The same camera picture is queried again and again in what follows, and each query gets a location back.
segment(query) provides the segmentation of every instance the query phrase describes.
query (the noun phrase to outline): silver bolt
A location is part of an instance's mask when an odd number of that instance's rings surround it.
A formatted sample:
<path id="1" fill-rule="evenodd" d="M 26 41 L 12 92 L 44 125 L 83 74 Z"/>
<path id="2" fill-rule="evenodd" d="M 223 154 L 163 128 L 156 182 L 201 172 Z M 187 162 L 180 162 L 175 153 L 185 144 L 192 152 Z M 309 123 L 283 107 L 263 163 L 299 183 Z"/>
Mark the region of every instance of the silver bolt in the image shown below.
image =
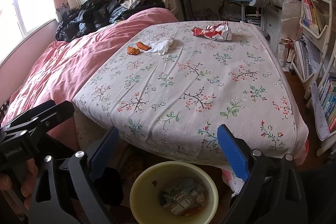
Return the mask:
<path id="1" fill-rule="evenodd" d="M 286 160 L 289 160 L 289 161 L 293 160 L 293 156 L 291 154 L 286 154 L 285 158 Z"/>
<path id="2" fill-rule="evenodd" d="M 261 151 L 258 149 L 253 149 L 252 150 L 253 156 L 260 157 L 261 156 Z"/>
<path id="3" fill-rule="evenodd" d="M 75 154 L 76 158 L 81 158 L 82 156 L 84 156 L 84 152 L 83 151 L 78 151 Z"/>
<path id="4" fill-rule="evenodd" d="M 46 156 L 46 157 L 44 158 L 44 161 L 45 161 L 45 162 L 49 162 L 49 161 L 51 161 L 51 156 Z"/>

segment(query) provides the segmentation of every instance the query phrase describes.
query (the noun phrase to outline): red and white wrapper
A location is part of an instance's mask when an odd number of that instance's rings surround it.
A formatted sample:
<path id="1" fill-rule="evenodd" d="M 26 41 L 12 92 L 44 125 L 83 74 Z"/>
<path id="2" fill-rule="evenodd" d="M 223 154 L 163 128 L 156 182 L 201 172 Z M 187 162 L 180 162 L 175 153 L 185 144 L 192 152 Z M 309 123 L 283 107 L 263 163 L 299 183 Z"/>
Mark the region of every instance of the red and white wrapper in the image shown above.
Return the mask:
<path id="1" fill-rule="evenodd" d="M 227 21 L 219 25 L 208 25 L 205 30 L 194 27 L 192 31 L 196 37 L 206 37 L 218 41 L 229 41 L 232 39 L 232 33 Z"/>

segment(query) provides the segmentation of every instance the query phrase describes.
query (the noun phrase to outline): pink bedsheet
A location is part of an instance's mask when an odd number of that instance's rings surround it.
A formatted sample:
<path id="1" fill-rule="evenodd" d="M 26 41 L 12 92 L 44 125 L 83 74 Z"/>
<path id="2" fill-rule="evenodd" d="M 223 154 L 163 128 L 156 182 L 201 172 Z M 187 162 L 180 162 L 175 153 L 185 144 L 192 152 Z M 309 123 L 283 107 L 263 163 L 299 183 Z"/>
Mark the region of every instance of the pink bedsheet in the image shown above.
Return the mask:
<path id="1" fill-rule="evenodd" d="M 93 73 L 138 32 L 151 25 L 170 22 L 177 22 L 170 11 L 152 8 L 70 43 L 52 42 L 35 62 L 23 85 L 12 95 L 3 124 L 50 99 L 57 104 L 72 101 Z M 79 149 L 73 119 L 49 134 L 70 148 Z"/>

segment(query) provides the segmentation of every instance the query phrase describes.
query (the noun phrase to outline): trash can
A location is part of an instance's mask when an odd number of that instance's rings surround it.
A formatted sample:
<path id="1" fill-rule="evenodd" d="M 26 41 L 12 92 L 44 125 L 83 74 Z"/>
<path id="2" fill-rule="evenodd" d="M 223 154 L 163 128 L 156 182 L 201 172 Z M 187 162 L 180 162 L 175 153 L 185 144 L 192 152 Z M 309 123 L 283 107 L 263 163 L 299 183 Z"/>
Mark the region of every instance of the trash can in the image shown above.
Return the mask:
<path id="1" fill-rule="evenodd" d="M 190 217 L 175 216 L 159 203 L 160 193 L 185 177 L 201 181 L 207 189 L 207 206 Z M 146 169 L 130 193 L 130 207 L 139 224 L 208 224 L 217 206 L 218 192 L 211 177 L 195 165 L 180 161 L 166 161 Z"/>

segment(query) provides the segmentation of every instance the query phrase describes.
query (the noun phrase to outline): window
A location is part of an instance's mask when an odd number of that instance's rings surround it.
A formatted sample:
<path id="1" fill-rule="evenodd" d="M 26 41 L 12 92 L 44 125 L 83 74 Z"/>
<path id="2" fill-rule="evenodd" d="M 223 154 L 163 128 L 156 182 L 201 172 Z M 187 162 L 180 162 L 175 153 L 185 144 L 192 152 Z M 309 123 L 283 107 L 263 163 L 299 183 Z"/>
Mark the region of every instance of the window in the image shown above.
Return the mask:
<path id="1" fill-rule="evenodd" d="M 54 17 L 53 0 L 0 0 L 0 61 L 33 29 Z"/>

